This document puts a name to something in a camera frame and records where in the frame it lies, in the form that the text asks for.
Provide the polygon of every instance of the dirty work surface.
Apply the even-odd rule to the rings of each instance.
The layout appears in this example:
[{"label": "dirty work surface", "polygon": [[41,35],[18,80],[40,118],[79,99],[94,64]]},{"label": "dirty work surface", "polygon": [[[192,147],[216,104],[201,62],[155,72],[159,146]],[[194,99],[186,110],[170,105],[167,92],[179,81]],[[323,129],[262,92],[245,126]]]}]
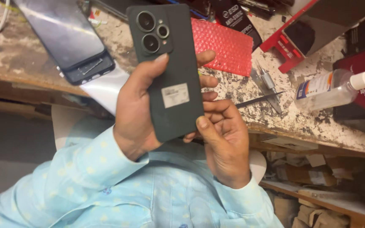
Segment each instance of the dirty work surface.
[{"label": "dirty work surface", "polygon": [[[108,16],[107,21],[108,24],[99,26],[97,32],[119,65],[131,72],[137,65],[137,60],[129,27],[112,16]],[[281,16],[273,17],[271,22],[256,17],[252,17],[251,21],[263,40],[283,25]],[[297,86],[305,80],[329,72],[332,63],[342,57],[340,50],[343,46],[344,40],[338,38],[287,74],[281,74],[278,70],[280,63],[274,51],[262,53],[260,49],[256,49],[253,61],[257,59],[270,72],[277,91],[285,92],[280,98],[283,110],[281,115],[267,101],[240,109],[249,129],[365,153],[365,133],[335,123],[332,109],[308,113],[298,110],[293,102]],[[241,103],[262,96],[248,77],[206,68],[200,69],[200,72],[219,79],[220,84],[215,89],[219,93],[218,99],[231,99],[235,103]],[[12,12],[7,26],[0,34],[0,80],[86,95],[58,76],[54,62],[48,57],[28,23]]]}]

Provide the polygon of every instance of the camera module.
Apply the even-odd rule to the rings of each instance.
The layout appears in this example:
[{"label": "camera module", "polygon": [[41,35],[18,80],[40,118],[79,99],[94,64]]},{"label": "camera module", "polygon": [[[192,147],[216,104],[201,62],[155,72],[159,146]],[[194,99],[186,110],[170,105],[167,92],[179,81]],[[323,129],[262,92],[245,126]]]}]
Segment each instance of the camera module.
[{"label": "camera module", "polygon": [[165,39],[170,34],[170,30],[168,29],[167,25],[161,24],[159,27],[157,27],[157,35],[159,35],[160,38]]},{"label": "camera module", "polygon": [[142,38],[142,45],[146,52],[148,53],[155,53],[160,48],[160,42],[157,37],[153,34],[146,34]]},{"label": "camera module", "polygon": [[136,18],[136,22],[140,30],[143,32],[152,31],[156,25],[155,16],[153,16],[153,14],[149,11],[140,12]]}]

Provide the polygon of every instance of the dark green smartphone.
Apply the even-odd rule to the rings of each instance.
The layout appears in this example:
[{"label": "dark green smartphone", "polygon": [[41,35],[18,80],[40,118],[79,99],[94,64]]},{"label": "dark green smartphone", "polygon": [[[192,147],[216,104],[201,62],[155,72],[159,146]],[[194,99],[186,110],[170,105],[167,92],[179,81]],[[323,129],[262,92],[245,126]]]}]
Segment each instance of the dark green smartphone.
[{"label": "dark green smartphone", "polygon": [[189,7],[133,6],[127,15],[139,62],[170,56],[165,72],[148,89],[157,139],[166,142],[195,131],[204,107]]}]

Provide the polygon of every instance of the light blue shirt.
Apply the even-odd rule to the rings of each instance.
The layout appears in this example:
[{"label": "light blue shirt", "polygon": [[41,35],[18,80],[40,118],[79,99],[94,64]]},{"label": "light blue shirt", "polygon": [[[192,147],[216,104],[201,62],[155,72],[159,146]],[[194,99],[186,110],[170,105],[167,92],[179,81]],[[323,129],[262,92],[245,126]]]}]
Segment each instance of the light blue shirt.
[{"label": "light blue shirt", "polygon": [[254,178],[231,189],[189,151],[130,161],[104,127],[83,119],[52,161],[1,193],[0,227],[282,228]]}]

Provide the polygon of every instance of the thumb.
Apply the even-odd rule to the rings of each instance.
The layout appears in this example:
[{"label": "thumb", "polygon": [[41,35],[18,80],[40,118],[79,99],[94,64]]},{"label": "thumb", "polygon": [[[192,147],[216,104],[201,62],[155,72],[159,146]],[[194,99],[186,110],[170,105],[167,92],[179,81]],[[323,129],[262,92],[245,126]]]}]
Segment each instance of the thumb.
[{"label": "thumb", "polygon": [[165,71],[168,60],[169,56],[165,53],[153,61],[140,63],[126,81],[126,91],[135,92],[138,96],[145,94],[153,80]]},{"label": "thumb", "polygon": [[223,139],[218,132],[216,132],[215,127],[205,116],[198,117],[197,128],[204,140],[209,143],[212,147],[216,147]]}]

